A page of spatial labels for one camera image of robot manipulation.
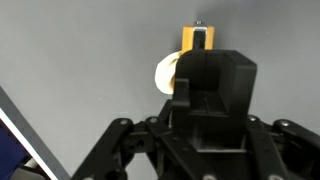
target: yellow object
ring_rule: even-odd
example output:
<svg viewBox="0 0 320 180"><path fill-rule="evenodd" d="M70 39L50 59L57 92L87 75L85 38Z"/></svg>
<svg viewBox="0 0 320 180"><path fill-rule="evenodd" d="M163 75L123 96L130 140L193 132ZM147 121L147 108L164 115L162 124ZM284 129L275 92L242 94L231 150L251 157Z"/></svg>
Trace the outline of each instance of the yellow object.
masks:
<svg viewBox="0 0 320 180"><path fill-rule="evenodd" d="M214 27L206 26L205 50L213 49ZM155 73L155 82L157 88L164 94L173 94L174 75L176 71L177 60L182 54L193 48L195 26L184 26L182 32L181 51L172 53L164 58L157 66Z"/></svg>
<svg viewBox="0 0 320 180"><path fill-rule="evenodd" d="M213 41L214 41L214 27L207 26L207 33L206 33L206 50L213 49ZM184 26L182 32L182 48L181 48L181 55L187 51L190 51L193 47L193 33L194 33L194 26Z"/></svg>

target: gray background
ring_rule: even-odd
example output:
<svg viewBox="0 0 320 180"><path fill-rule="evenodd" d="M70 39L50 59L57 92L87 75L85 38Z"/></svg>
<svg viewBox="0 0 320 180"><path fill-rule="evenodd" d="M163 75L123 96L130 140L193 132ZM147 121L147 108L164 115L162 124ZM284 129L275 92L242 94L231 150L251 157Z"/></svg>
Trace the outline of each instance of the gray background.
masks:
<svg viewBox="0 0 320 180"><path fill-rule="evenodd" d="M113 119L158 114L156 65L197 19L258 64L251 114L320 134L318 0L1 0L0 85L73 174ZM143 155L128 170L155 179Z"/></svg>

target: bolt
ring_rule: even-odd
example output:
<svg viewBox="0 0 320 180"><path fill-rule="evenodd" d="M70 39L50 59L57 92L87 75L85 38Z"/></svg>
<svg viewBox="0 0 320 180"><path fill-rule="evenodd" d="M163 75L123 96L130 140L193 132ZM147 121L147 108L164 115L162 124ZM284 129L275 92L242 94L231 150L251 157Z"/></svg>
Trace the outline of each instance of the bolt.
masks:
<svg viewBox="0 0 320 180"><path fill-rule="evenodd" d="M202 180L217 180L213 175L211 174L206 174L203 176Z"/></svg>
<svg viewBox="0 0 320 180"><path fill-rule="evenodd" d="M256 121L257 120L257 118L254 117L254 116L249 116L249 119L250 119L250 121Z"/></svg>
<svg viewBox="0 0 320 180"><path fill-rule="evenodd" d="M151 122L151 123L156 123L157 121L158 121L157 118L151 118L151 119L150 119L150 122Z"/></svg>
<svg viewBox="0 0 320 180"><path fill-rule="evenodd" d="M281 176L276 174L271 174L268 178L268 180L284 180Z"/></svg>
<svg viewBox="0 0 320 180"><path fill-rule="evenodd" d="M123 119L123 120L120 122L121 125L126 125L127 123L128 123L128 121L127 121L126 119Z"/></svg>
<svg viewBox="0 0 320 180"><path fill-rule="evenodd" d="M280 122L282 126L289 126L289 122L288 121L281 121Z"/></svg>

